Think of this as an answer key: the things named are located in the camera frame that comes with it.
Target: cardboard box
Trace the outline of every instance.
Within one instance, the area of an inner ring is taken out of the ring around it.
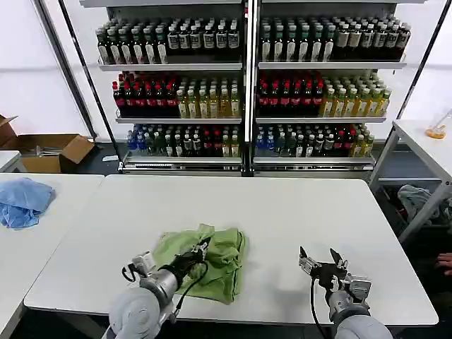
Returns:
[[[86,137],[78,134],[24,134],[17,136],[9,122],[16,117],[0,115],[0,147],[30,153],[37,145],[61,148],[59,155],[43,157],[26,155],[21,158],[27,171],[32,173],[74,173],[75,167],[94,148]]]

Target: robotic arm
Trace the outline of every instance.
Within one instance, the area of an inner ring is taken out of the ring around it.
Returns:
[[[330,249],[334,263],[322,263],[307,256],[300,247],[299,266],[312,278],[311,310],[312,316],[323,338],[327,338],[317,320],[314,309],[314,283],[325,290],[325,300],[330,307],[329,318],[337,327],[335,339],[391,339],[389,330],[370,316],[366,298],[371,281],[347,272],[348,262],[340,254]]]

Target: green towel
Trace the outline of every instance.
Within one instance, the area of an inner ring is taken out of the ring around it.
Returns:
[[[230,304],[234,301],[234,296],[240,293],[240,276],[246,244],[243,232],[237,228],[215,231],[213,226],[200,224],[196,231],[164,233],[154,249],[153,258],[157,266],[168,264],[176,254],[191,250],[193,245],[207,237],[212,237],[206,254],[209,269],[206,276],[190,289],[188,295]],[[184,293],[205,269],[202,264],[193,267],[177,293]]]

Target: blue cloth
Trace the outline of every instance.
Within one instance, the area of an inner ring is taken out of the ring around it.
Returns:
[[[28,178],[0,182],[0,222],[7,228],[36,225],[53,193],[52,187]]]

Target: person's hand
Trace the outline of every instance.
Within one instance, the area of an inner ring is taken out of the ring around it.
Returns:
[[[444,275],[452,276],[452,253],[441,253],[438,255],[436,267],[444,267]]]

